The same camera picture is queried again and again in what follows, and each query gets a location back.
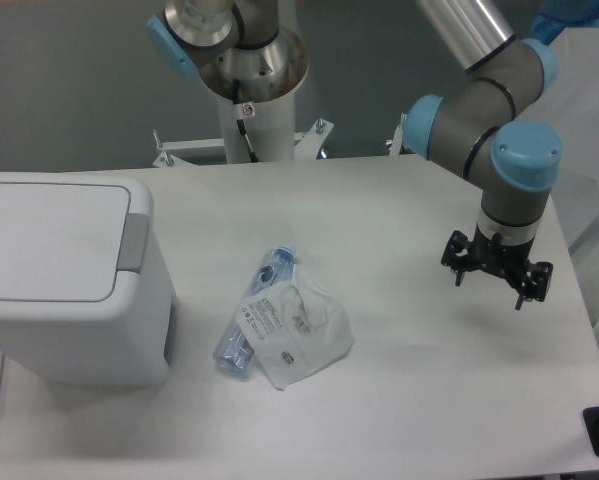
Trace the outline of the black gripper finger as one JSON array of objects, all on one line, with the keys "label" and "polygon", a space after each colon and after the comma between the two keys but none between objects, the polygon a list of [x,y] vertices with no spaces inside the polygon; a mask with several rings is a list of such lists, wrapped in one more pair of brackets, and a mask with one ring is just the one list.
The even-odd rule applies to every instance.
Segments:
[{"label": "black gripper finger", "polygon": [[526,262],[525,267],[508,275],[509,285],[517,292],[515,309],[520,310],[524,302],[544,302],[550,288],[553,264],[550,262]]},{"label": "black gripper finger", "polygon": [[441,264],[453,272],[455,285],[460,286],[465,274],[475,270],[473,242],[464,233],[455,230],[445,246]]}]

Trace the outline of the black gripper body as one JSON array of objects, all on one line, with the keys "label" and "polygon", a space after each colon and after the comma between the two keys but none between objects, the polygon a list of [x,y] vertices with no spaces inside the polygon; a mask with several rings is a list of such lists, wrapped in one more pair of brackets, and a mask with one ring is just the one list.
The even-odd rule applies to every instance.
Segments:
[{"label": "black gripper body", "polygon": [[475,229],[468,250],[468,272],[482,271],[503,279],[520,279],[530,265],[529,254],[534,240],[519,245],[505,245],[495,236],[488,238]]}]

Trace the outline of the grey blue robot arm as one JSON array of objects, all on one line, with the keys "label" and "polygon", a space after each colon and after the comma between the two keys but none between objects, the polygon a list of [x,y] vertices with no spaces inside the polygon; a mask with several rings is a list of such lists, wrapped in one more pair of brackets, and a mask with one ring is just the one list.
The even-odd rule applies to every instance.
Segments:
[{"label": "grey blue robot arm", "polygon": [[[475,232],[454,232],[441,262],[457,278],[483,271],[520,302],[543,301],[553,267],[529,254],[556,181],[562,142],[521,119],[557,73],[552,50],[518,39],[489,1],[423,1],[420,8],[468,77],[456,96],[421,97],[402,123],[405,147],[478,187]],[[231,163],[295,160],[294,95],[308,71],[301,39],[275,1],[169,1],[147,22],[172,70],[216,98]]]}]

